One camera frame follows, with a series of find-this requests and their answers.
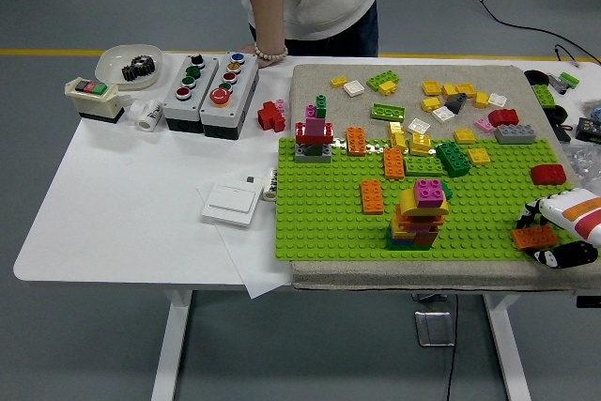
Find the white bowl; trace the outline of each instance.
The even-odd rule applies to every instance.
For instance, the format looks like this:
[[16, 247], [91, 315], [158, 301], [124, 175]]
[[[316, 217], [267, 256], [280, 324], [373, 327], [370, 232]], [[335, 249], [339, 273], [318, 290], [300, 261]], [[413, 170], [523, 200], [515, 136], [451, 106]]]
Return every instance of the white bowl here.
[[[128, 82], [123, 77], [121, 69], [129, 66], [136, 56], [148, 55], [154, 60], [155, 71], [151, 74], [137, 77]], [[161, 50], [155, 46], [147, 44], [132, 44], [116, 46], [106, 51], [100, 57], [96, 71], [96, 78], [108, 85], [119, 86], [119, 90], [143, 89], [154, 84], [159, 78], [159, 71], [162, 66]]]

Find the gray floor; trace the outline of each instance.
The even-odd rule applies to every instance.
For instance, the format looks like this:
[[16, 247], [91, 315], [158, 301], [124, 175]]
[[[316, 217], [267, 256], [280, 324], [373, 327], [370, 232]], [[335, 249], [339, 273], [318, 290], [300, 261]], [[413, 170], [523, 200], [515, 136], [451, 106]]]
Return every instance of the gray floor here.
[[[507, 22], [547, 28], [601, 55], [600, 0], [485, 2]], [[565, 44], [494, 23], [477, 0], [378, 7], [385, 54], [551, 57], [556, 42]], [[148, 43], [227, 51], [250, 41], [245, 15], [238, 0], [0, 0], [0, 15], [0, 399], [148, 399], [168, 311], [162, 293], [27, 286], [12, 274], [79, 123], [64, 83], [93, 77], [98, 58], [3, 50]], [[505, 399], [482, 300], [459, 299], [451, 399]], [[275, 292], [255, 301], [198, 293], [177, 399], [442, 400], [450, 351], [417, 345], [414, 309], [399, 293]], [[568, 296], [532, 295], [510, 313], [532, 399], [598, 399], [598, 311], [577, 310]]]

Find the yellow floor line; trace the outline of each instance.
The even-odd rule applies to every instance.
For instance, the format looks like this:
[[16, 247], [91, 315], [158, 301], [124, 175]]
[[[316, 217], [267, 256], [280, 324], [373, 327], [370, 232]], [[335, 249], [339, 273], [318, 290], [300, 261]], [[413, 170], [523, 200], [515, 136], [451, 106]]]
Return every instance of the yellow floor line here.
[[[165, 51], [173, 54], [223, 54], [213, 51]], [[103, 50], [96, 49], [0, 49], [3, 56], [101, 56]], [[462, 54], [380, 54], [384, 58], [435, 58], [473, 60], [526, 60], [556, 61], [553, 56], [507, 56], [507, 55], [462, 55]], [[577, 61], [594, 62], [592, 58], [577, 58]]]

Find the dark pants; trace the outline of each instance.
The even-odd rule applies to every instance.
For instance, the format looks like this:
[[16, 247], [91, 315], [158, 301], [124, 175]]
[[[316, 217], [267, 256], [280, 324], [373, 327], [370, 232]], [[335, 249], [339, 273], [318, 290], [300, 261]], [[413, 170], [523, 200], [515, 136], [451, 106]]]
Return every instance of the dark pants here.
[[[256, 32], [251, 26], [253, 39]], [[378, 7], [376, 2], [347, 30], [330, 38], [315, 41], [287, 39], [290, 55], [309, 56], [378, 56]]]

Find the green baseplate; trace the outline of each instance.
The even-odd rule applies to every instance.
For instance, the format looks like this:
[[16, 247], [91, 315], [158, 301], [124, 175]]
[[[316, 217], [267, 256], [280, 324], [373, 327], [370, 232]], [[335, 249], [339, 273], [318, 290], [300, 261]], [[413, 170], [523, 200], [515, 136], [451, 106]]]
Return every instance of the green baseplate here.
[[[432, 140], [433, 146], [449, 140]], [[382, 149], [390, 140], [367, 140], [372, 151], [349, 157], [344, 140], [335, 140], [331, 163], [294, 163], [294, 138], [281, 138], [278, 157], [278, 198], [275, 255], [279, 260], [531, 260], [519, 252], [510, 231], [524, 205], [539, 197], [569, 190], [536, 186], [530, 170], [557, 163], [547, 140], [532, 145], [500, 145], [478, 140], [469, 148], [484, 148], [492, 163], [473, 166], [463, 177], [405, 177], [386, 180]], [[453, 191], [450, 213], [427, 251], [388, 251], [386, 230], [398, 195], [418, 178], [439, 178]], [[378, 179], [384, 197], [383, 215], [364, 215], [360, 183]], [[555, 226], [560, 243], [575, 241]]]

